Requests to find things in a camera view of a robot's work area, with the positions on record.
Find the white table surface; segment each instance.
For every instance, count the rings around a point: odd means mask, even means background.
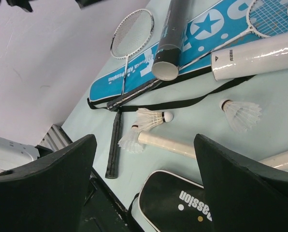
[[[199,15],[216,2],[218,1],[207,0],[199,3],[199,0],[196,0],[193,16]],[[154,15],[156,24],[154,34],[146,48],[159,40],[169,4],[170,0],[151,0],[147,5],[146,8]],[[123,64],[123,60],[110,58],[97,78]],[[129,105],[195,98],[223,83],[225,82],[216,82],[212,73],[207,73],[146,93],[131,101]],[[93,167],[101,177],[104,177],[115,112],[91,110],[86,101],[89,89],[62,128],[73,141],[87,134],[96,136],[98,146]],[[224,98],[260,104],[263,109],[261,120],[247,133],[234,133],[229,127],[224,113],[218,107],[220,100]],[[276,155],[288,150],[288,70],[257,75],[237,87],[210,95],[194,106],[174,109],[171,112],[174,114],[173,121],[152,129],[152,133],[190,144],[193,144],[197,133],[204,134],[223,146],[255,160]],[[136,113],[123,114],[124,132],[129,130],[135,118]],[[146,146],[145,151],[137,155],[121,150],[118,179],[104,178],[104,180],[128,208],[146,178],[153,171],[160,169],[202,183],[199,167],[195,160],[151,146]],[[132,214],[145,231],[154,231],[141,215],[137,204],[134,204]]]

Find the black bag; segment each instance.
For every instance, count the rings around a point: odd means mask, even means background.
[[[148,177],[140,191],[139,208],[157,231],[213,231],[203,186],[168,171],[155,171]]]

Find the blue star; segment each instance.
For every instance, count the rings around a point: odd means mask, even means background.
[[[199,29],[196,32],[196,35],[200,34],[202,31],[207,31],[209,33],[212,33],[212,25],[218,22],[220,19],[211,20],[210,14],[208,13],[205,20],[201,23],[195,23],[199,27]]]

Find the black racket grip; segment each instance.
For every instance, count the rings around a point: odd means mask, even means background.
[[[119,151],[120,147],[118,146],[118,141],[121,138],[122,132],[122,111],[119,108],[113,123],[113,131],[109,152],[109,159],[107,162],[105,178],[107,179],[116,179],[118,178],[118,165],[119,165]]]
[[[115,111],[118,107],[130,102],[131,100],[139,97],[140,95],[151,91],[152,89],[156,88],[158,85],[162,83],[159,79],[152,79],[150,81],[145,82],[144,84],[140,85],[139,87],[133,89],[132,91],[121,95],[120,97],[109,101],[106,105],[107,109],[110,111]]]

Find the white badminton racket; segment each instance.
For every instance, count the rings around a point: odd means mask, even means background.
[[[245,31],[199,56],[192,62],[182,66],[180,69],[190,66],[202,57],[229,45],[247,34],[254,33],[260,38],[267,38],[288,32],[287,9],[288,0],[253,0],[246,12],[247,29]]]
[[[125,92],[129,58],[147,44],[153,30],[154,17],[147,9],[139,9],[131,13],[117,27],[110,50],[114,58],[126,59],[121,94]]]
[[[140,132],[138,140],[141,144],[159,147],[167,151],[196,159],[196,153],[193,145],[163,138],[144,130]],[[279,170],[286,170],[288,169],[288,151],[268,157],[259,162]]]

